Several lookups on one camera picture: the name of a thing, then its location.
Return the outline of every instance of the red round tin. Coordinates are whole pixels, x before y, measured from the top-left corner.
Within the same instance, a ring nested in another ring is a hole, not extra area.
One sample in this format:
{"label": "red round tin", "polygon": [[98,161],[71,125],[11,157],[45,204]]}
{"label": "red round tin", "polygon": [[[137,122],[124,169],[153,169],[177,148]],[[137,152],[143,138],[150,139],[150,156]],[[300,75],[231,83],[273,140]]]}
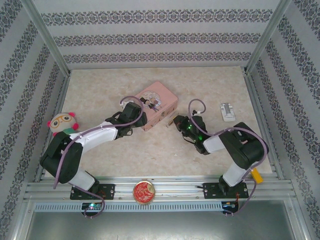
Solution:
{"label": "red round tin", "polygon": [[138,182],[133,188],[133,197],[138,204],[149,204],[155,198],[155,187],[151,182]]}

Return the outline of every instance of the beige surface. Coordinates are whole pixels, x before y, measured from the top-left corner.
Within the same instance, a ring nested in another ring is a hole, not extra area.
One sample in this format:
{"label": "beige surface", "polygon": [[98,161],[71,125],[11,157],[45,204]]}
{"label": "beige surface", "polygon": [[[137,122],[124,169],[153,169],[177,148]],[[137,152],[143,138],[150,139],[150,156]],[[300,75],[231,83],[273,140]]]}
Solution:
{"label": "beige surface", "polygon": [[[179,98],[180,114],[188,103],[202,99],[207,111],[202,115],[210,133],[245,122],[260,134],[240,67],[125,68],[73,70],[63,112],[75,112],[79,131],[99,125],[121,111],[119,101],[135,95],[154,83],[162,82]],[[220,103],[233,105],[236,122],[224,122]],[[199,103],[193,109],[202,110]],[[165,118],[148,132],[140,128],[133,135],[106,142],[85,153],[80,166],[98,176],[195,176],[221,175],[232,159],[227,150],[201,155]],[[268,159],[259,166],[271,173]]]}

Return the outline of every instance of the doll face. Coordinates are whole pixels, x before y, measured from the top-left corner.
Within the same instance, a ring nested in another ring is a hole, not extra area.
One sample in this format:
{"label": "doll face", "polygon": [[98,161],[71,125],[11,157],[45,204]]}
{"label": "doll face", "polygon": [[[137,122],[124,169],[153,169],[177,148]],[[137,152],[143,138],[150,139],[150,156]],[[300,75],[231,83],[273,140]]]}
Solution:
{"label": "doll face", "polygon": [[65,129],[71,128],[76,123],[73,116],[68,113],[57,114],[50,123],[50,129],[53,133],[62,132]]}

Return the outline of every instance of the plush toy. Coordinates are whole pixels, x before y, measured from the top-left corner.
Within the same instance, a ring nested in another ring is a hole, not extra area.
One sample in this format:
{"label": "plush toy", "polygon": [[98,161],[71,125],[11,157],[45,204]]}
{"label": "plush toy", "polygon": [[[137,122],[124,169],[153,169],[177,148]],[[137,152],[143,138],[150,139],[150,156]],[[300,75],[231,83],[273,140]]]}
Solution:
{"label": "plush toy", "polygon": [[76,114],[74,112],[59,113],[55,115],[51,121],[47,122],[47,126],[53,132],[53,136],[59,132],[74,134],[79,128],[79,124],[76,122],[75,116]]}

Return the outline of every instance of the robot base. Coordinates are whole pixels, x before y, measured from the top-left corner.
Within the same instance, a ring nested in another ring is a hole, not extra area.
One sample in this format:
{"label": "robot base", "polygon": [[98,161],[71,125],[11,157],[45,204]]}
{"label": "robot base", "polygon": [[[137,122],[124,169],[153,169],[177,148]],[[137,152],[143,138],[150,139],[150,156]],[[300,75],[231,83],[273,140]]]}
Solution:
{"label": "robot base", "polygon": [[219,188],[218,182],[205,182],[202,188],[205,199],[236,199],[237,194],[239,199],[247,199],[249,197],[247,184],[245,182],[230,187],[226,195]]}
{"label": "robot base", "polygon": [[[96,195],[99,195],[104,200],[113,200],[115,196],[115,186],[114,184],[99,184]],[[99,198],[92,196],[90,194],[87,194],[75,187],[72,187],[71,194],[70,194],[71,200],[99,200]]]}

